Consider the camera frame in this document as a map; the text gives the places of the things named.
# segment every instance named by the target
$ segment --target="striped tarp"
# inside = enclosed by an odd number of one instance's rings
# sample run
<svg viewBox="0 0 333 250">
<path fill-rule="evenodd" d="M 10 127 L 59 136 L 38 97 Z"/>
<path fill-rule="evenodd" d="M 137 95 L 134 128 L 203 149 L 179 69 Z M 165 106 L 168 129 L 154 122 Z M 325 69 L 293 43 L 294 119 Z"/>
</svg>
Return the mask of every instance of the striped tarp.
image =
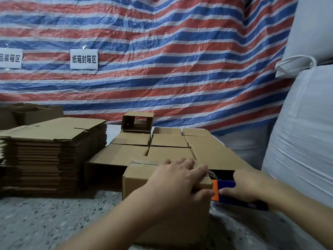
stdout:
<svg viewBox="0 0 333 250">
<path fill-rule="evenodd" d="M 153 111 L 159 126 L 215 135 L 266 124 L 291 80 L 275 79 L 297 0 L 0 0 L 0 102 L 61 104 L 76 117 Z M 99 69 L 71 70 L 70 49 Z"/>
</svg>

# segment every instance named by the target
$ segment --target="person's left hand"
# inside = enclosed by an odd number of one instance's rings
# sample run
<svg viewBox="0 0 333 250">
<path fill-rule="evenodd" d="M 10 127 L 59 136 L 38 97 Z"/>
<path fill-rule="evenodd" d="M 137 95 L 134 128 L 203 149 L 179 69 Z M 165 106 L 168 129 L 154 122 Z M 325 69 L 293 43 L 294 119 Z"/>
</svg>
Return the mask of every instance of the person's left hand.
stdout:
<svg viewBox="0 0 333 250">
<path fill-rule="evenodd" d="M 150 204 L 151 215 L 155 220 L 165 217 L 189 199 L 200 202 L 214 196 L 212 189 L 202 189 L 191 194 L 194 183 L 208 170 L 207 165 L 196 168 L 193 165 L 193 159 L 180 159 L 173 163 L 167 159 L 164 164 L 157 166 L 147 183 L 137 189 L 143 201 Z"/>
</svg>

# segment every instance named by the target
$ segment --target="forearm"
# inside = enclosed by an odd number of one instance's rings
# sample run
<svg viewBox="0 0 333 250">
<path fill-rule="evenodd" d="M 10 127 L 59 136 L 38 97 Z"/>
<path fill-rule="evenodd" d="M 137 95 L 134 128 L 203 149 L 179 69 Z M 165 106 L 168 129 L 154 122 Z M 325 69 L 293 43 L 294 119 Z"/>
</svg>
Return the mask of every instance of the forearm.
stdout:
<svg viewBox="0 0 333 250">
<path fill-rule="evenodd" d="M 259 197 L 284 213 L 327 249 L 333 250 L 333 209 L 277 180 L 271 180 L 260 191 Z"/>
<path fill-rule="evenodd" d="M 127 197 L 81 233 L 71 238 L 57 250 L 123 250 L 128 249 L 135 239 L 149 227 L 145 204 L 140 195 Z"/>
</svg>

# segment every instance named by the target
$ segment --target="speckled gray floor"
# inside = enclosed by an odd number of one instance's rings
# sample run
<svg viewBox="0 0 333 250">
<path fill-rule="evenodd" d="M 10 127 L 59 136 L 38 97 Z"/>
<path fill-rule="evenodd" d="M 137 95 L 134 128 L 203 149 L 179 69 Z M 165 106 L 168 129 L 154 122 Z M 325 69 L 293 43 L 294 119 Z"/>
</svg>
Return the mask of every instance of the speckled gray floor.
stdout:
<svg viewBox="0 0 333 250">
<path fill-rule="evenodd" d="M 0 200 L 0 249 L 53 249 L 110 211 L 121 193 L 99 191 L 94 199 L 6 197 Z M 283 215 L 211 203 L 202 249 L 324 249 Z M 131 250 L 143 249 L 132 246 Z"/>
</svg>

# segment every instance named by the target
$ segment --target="hand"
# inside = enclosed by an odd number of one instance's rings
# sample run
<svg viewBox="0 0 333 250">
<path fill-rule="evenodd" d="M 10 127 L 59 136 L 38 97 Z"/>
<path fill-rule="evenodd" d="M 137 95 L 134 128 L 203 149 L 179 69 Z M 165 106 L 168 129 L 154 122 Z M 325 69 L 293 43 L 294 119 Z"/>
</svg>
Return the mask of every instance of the hand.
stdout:
<svg viewBox="0 0 333 250">
<path fill-rule="evenodd" d="M 273 181 L 261 171 L 251 168 L 235 170 L 233 178 L 236 187 L 220 189 L 219 194 L 245 202 L 259 200 L 262 191 Z"/>
<path fill-rule="evenodd" d="M 171 163 L 167 159 L 164 164 L 157 166 L 147 183 L 137 189 L 150 204 L 150 214 L 154 220 L 167 216 L 186 202 L 200 202 L 212 198 L 214 191 L 202 189 L 191 194 L 193 185 L 208 170 L 208 166 L 193 168 L 193 159 L 180 159 Z"/>
</svg>

